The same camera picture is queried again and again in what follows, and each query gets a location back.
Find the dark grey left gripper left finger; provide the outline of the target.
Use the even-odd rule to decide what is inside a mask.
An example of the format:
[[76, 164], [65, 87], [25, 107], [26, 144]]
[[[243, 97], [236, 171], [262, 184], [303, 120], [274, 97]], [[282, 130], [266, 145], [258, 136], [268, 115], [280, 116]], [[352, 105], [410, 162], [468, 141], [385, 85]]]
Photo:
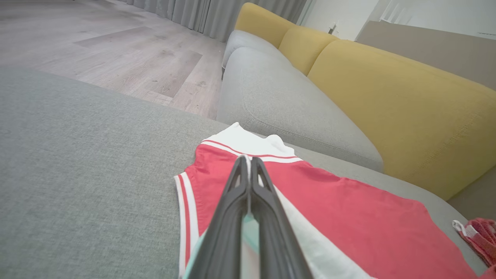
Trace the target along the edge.
[[248, 210], [249, 163], [238, 157], [204, 233], [188, 279], [239, 279], [243, 218]]

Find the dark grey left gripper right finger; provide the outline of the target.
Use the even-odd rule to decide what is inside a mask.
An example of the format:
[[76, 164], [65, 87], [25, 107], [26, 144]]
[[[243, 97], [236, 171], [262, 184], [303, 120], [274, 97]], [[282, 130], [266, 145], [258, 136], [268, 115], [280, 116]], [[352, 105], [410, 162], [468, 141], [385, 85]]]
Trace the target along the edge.
[[250, 209], [259, 224], [261, 279], [312, 279], [283, 205], [263, 161], [250, 163]]

